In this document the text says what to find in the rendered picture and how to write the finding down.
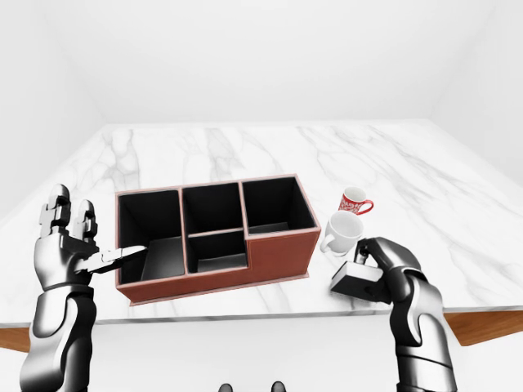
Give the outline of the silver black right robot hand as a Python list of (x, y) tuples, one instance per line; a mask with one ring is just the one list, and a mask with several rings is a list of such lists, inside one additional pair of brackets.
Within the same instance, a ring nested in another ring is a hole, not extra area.
[(414, 254), (407, 249), (382, 237), (361, 239), (355, 250), (354, 262), (364, 265), (371, 256), (382, 271), (382, 277), (371, 283), (368, 279), (356, 297), (372, 302), (402, 302), (411, 293), (408, 275), (424, 279), (421, 265)]

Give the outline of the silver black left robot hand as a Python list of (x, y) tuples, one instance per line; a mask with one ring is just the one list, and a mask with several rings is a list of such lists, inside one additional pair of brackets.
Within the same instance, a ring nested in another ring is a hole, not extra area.
[(68, 284), (88, 285), (92, 274), (115, 270), (146, 253), (143, 245), (101, 251), (95, 241), (95, 208), (88, 200), (81, 202), (72, 232), (67, 230), (70, 217), (69, 190), (57, 184), (42, 207), (41, 233), (34, 250), (36, 274), (45, 291)]

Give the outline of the black book with white pages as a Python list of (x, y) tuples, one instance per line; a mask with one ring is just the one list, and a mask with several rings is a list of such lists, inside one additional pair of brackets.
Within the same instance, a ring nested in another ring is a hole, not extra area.
[(378, 267), (346, 261), (333, 276), (329, 288), (365, 301), (391, 303), (391, 293)]

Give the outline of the red-brown desk caddy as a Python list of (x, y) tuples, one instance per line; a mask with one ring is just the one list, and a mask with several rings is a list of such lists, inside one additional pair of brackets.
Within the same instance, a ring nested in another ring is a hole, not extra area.
[(307, 276), (320, 223), (294, 174), (120, 192), (116, 288), (134, 305)]

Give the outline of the white mug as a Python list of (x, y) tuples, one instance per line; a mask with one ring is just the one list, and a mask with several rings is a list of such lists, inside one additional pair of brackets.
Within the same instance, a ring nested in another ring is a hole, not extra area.
[(356, 214), (337, 211), (329, 218), (320, 250), (344, 256), (356, 245), (363, 231), (363, 222)]

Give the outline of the red patterned mug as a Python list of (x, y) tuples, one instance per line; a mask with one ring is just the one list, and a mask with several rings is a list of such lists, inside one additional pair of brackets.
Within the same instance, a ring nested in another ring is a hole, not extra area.
[(363, 189), (350, 186), (344, 189), (338, 210), (352, 212), (358, 216), (370, 212), (373, 207), (373, 201), (367, 199)]

